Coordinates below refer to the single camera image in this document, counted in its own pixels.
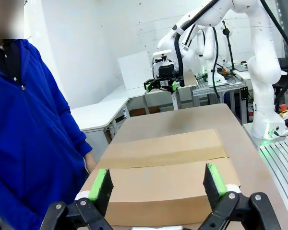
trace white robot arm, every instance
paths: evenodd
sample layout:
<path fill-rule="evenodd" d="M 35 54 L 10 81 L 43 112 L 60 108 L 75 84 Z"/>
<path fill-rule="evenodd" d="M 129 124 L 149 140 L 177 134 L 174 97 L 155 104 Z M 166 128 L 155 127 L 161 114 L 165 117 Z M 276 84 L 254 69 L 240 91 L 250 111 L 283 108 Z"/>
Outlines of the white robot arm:
<path fill-rule="evenodd" d="M 273 140 L 288 134 L 284 120 L 275 113 L 272 84 L 279 81 L 281 70 L 271 37 L 271 25 L 265 9 L 257 0 L 205 0 L 196 10 L 186 15 L 163 37 L 158 50 L 171 50 L 169 59 L 177 60 L 178 77 L 183 79 L 182 53 L 185 45 L 179 38 L 190 26 L 216 26 L 232 9 L 245 13 L 251 25 L 252 46 L 255 56 L 248 61 L 248 68 L 254 90 L 254 121 L 252 135 L 256 138 Z"/>
<path fill-rule="evenodd" d="M 215 34 L 212 27 L 208 26 L 199 26 L 201 30 L 205 32 L 206 35 L 206 43 L 204 45 L 204 53 L 203 58 L 206 61 L 207 66 L 207 74 L 208 74 L 208 85 L 209 86 L 218 86 L 218 85 L 225 85 L 227 81 L 225 78 L 220 75 L 215 67 L 216 62 L 216 39 Z"/>

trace cardboard box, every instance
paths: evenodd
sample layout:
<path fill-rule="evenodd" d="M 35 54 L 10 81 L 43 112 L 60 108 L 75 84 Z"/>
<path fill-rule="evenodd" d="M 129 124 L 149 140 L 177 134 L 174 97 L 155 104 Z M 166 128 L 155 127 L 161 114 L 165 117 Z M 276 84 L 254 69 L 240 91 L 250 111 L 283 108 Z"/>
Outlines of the cardboard box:
<path fill-rule="evenodd" d="M 240 185 L 214 130 L 112 147 L 102 157 L 102 166 L 98 165 L 110 168 L 114 184 L 106 214 L 106 220 L 113 226 L 152 227 L 203 222 L 211 212 L 203 186 L 208 162 L 217 165 L 226 184 Z M 92 172 L 81 191 L 91 189 L 97 173 L 98 170 Z"/>
<path fill-rule="evenodd" d="M 96 169 L 182 164 L 227 157 L 214 129 L 111 144 Z"/>

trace white tape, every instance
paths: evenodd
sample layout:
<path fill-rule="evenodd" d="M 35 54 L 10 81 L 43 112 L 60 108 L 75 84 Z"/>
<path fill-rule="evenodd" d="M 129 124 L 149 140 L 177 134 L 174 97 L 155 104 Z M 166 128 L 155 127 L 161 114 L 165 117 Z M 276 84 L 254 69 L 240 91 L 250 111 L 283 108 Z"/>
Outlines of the white tape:
<path fill-rule="evenodd" d="M 226 185 L 227 191 L 228 192 L 236 192 L 236 193 L 241 193 L 241 190 L 238 185 L 235 184 L 227 184 Z"/>
<path fill-rule="evenodd" d="M 170 226 L 159 229 L 147 228 L 147 227 L 133 227 L 132 230 L 183 230 L 183 226 Z"/>
<path fill-rule="evenodd" d="M 75 200 L 80 200 L 81 198 L 88 198 L 88 195 L 90 194 L 90 191 L 83 191 L 79 192 L 75 198 Z"/>

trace wooden tabletop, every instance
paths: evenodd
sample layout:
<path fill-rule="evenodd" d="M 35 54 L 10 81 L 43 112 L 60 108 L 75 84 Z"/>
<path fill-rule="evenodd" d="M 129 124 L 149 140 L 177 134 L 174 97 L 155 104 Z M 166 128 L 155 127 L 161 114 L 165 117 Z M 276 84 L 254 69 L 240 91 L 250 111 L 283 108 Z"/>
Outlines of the wooden tabletop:
<path fill-rule="evenodd" d="M 273 179 L 240 123 L 225 104 L 215 104 L 190 109 L 144 115 L 127 119 L 112 143 L 163 137 L 214 128 L 218 131 L 241 181 L 245 196 L 255 192 L 268 195 L 284 230 L 288 230 L 288 212 Z M 187 228 L 196 230 L 200 224 Z M 127 230 L 130 227 L 115 227 Z M 228 230 L 244 229 L 232 222 Z"/>

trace green gripper pad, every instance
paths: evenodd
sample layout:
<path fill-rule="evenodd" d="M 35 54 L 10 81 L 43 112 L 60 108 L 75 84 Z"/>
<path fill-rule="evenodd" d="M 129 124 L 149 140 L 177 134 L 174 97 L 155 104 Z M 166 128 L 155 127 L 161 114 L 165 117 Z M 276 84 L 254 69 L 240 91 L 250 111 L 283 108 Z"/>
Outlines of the green gripper pad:
<path fill-rule="evenodd" d="M 227 188 L 215 164 L 206 164 L 203 185 L 213 210 L 220 198 L 227 192 Z"/>
<path fill-rule="evenodd" d="M 106 215 L 108 203 L 113 190 L 110 170 L 100 169 L 93 183 L 88 198 L 94 203 L 102 216 Z"/>

